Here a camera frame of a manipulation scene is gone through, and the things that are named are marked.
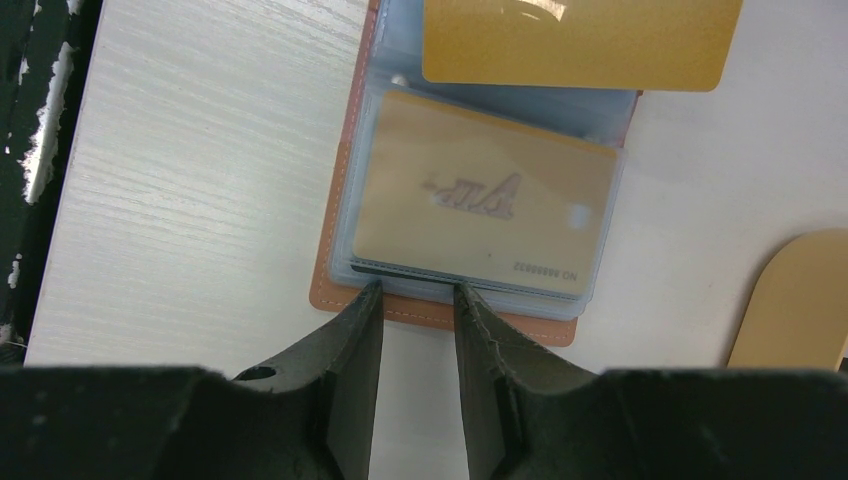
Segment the tan oval tray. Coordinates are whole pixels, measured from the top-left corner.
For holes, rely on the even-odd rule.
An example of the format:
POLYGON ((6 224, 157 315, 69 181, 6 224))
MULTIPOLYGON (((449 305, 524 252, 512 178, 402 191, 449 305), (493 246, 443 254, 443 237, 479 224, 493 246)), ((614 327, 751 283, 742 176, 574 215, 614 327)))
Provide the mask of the tan oval tray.
POLYGON ((837 371, 846 350, 847 230, 801 235, 762 270, 727 366, 837 371))

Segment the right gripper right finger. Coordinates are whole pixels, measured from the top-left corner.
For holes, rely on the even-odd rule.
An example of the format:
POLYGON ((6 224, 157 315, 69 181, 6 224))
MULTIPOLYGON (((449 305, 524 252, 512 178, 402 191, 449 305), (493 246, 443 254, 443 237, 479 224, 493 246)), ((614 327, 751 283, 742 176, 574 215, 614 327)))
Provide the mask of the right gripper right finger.
POLYGON ((589 372, 454 288, 473 479, 843 479, 847 378, 809 369, 589 372))

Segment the gold striped credit card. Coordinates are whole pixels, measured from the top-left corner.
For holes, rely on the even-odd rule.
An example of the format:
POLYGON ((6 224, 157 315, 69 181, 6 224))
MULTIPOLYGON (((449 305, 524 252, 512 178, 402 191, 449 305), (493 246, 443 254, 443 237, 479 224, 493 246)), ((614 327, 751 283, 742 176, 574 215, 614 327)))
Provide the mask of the gold striped credit card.
POLYGON ((402 91, 368 155, 355 258, 577 298, 594 280, 617 149, 402 91))

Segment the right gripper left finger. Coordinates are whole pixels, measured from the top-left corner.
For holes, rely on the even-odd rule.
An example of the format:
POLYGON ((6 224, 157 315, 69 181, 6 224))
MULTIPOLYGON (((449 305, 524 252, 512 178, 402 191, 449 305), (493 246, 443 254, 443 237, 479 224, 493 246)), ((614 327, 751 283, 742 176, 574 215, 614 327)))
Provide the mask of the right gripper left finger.
POLYGON ((232 379, 199 367, 5 367, 5 479, 365 479, 383 288, 232 379))

